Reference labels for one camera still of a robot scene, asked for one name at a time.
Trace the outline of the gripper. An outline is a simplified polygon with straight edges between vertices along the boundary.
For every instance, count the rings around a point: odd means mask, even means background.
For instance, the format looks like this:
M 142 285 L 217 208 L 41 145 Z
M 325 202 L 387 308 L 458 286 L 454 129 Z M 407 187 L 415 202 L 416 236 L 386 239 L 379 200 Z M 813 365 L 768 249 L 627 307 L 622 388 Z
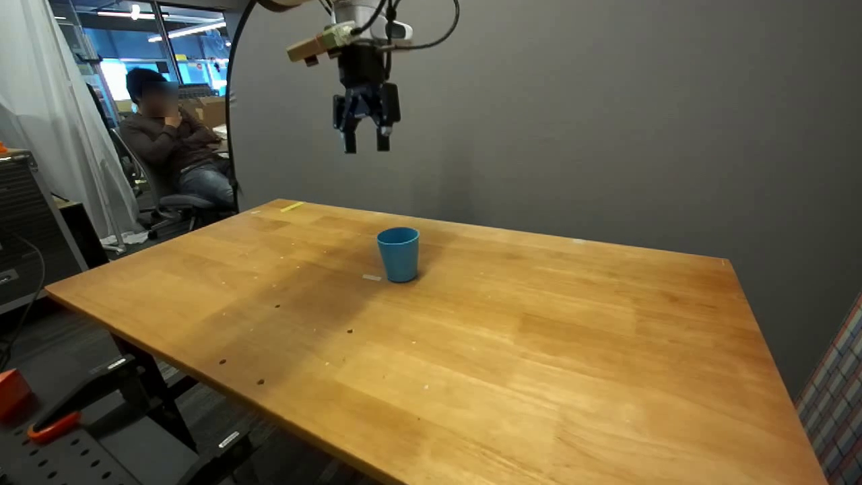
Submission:
M 333 128 L 341 134 L 343 151 L 357 153 L 356 129 L 360 119 L 357 111 L 361 96 L 354 91 L 370 94 L 373 101 L 373 121 L 376 125 L 376 150 L 391 150 L 394 125 L 401 120 L 397 85 L 386 83 L 388 75 L 384 55 L 372 45 L 347 45 L 337 58 L 339 80 L 345 88 L 343 96 L 333 96 Z

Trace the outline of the light blue cup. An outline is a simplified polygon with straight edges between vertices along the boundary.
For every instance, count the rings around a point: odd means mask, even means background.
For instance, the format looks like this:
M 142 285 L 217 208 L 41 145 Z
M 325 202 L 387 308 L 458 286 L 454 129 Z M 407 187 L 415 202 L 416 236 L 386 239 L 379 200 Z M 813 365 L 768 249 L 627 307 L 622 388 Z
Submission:
M 376 243 L 390 282 L 411 282 L 418 276 L 419 239 L 419 231 L 409 227 L 394 227 L 378 233 Z

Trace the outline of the orange block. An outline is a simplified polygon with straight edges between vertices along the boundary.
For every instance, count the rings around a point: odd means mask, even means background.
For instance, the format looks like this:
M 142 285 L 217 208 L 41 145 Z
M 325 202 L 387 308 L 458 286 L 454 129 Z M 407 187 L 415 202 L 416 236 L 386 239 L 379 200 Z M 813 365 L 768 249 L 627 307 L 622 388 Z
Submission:
M 33 390 L 19 369 L 0 372 L 0 422 L 12 417 L 32 395 Z

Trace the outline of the cardboard box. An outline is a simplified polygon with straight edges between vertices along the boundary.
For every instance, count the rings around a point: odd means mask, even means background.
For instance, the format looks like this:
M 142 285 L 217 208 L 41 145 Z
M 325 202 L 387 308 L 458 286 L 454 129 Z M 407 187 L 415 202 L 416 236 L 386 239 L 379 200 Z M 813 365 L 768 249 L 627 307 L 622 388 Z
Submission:
M 227 124 L 227 98 L 225 96 L 183 98 L 179 100 L 179 105 L 207 128 L 215 129 Z

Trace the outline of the window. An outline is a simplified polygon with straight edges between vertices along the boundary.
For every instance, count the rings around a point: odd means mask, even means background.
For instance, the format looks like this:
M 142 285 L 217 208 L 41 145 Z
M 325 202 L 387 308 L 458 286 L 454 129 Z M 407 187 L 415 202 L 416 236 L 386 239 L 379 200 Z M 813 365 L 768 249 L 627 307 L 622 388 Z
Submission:
M 223 96 L 231 51 L 224 15 L 151 0 L 48 0 L 84 79 L 111 101 L 129 101 L 127 72 L 150 69 L 169 81 Z

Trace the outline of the person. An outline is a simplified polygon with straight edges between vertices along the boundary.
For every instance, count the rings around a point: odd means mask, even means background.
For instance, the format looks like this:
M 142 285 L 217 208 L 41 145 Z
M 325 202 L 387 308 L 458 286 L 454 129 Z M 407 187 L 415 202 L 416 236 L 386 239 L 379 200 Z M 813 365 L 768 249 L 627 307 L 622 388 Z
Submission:
M 218 154 L 221 138 L 179 105 L 175 83 L 152 69 L 132 68 L 126 87 L 137 110 L 119 131 L 138 160 L 175 193 L 235 209 L 233 166 Z

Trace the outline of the office chair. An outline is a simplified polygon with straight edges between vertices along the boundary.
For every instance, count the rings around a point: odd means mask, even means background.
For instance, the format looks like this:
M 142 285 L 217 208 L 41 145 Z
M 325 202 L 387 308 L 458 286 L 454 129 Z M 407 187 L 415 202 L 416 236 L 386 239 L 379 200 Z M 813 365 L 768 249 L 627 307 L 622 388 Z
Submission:
M 153 209 L 149 211 L 151 223 L 147 232 L 148 239 L 155 240 L 161 230 L 181 223 L 187 223 L 188 230 L 192 231 L 204 214 L 209 213 L 213 216 L 219 214 L 221 209 L 214 203 L 196 195 L 185 195 L 175 191 L 167 179 L 139 160 L 127 146 L 126 141 L 121 138 L 119 129 L 111 129 L 110 136 L 118 150 L 129 157 L 147 179 L 149 193 L 154 203 Z

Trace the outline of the white curtain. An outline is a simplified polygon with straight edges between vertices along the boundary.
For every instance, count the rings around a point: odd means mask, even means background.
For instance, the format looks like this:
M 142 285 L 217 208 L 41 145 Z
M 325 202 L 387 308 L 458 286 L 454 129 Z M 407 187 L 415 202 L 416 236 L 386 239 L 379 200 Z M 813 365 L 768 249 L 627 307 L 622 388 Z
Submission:
M 0 0 L 0 142 L 30 150 L 49 191 L 82 203 L 99 236 L 141 230 L 114 142 L 48 0 Z

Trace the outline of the black equipment case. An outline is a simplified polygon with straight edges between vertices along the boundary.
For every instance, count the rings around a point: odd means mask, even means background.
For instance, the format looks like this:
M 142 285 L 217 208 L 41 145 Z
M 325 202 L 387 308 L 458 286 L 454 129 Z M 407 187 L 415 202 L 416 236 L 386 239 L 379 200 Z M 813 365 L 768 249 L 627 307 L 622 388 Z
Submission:
M 0 315 L 86 270 L 31 151 L 0 153 Z

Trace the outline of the black and orange clamp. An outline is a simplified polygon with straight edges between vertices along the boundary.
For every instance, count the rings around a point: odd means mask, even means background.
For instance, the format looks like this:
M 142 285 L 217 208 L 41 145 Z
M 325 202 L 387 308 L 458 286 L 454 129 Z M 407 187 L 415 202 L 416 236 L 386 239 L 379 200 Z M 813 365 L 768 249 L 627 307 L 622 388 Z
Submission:
M 96 366 L 28 427 L 27 437 L 37 445 L 49 444 L 77 426 L 84 408 L 138 382 L 137 360 L 132 355 Z

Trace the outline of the black perforated board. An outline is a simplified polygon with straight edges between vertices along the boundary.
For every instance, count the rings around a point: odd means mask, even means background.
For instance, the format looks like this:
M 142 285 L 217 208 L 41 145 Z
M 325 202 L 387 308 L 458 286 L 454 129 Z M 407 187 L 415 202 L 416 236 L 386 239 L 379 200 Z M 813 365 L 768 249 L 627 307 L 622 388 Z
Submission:
M 0 485 L 176 485 L 197 460 L 151 420 L 96 438 L 79 428 L 49 445 L 0 428 Z

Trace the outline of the plaid patterned panel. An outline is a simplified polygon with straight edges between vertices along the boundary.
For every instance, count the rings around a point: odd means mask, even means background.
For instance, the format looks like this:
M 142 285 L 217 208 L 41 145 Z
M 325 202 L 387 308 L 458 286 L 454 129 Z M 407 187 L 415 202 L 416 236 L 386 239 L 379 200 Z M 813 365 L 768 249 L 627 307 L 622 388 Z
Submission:
M 862 292 L 795 408 L 829 485 L 862 485 Z

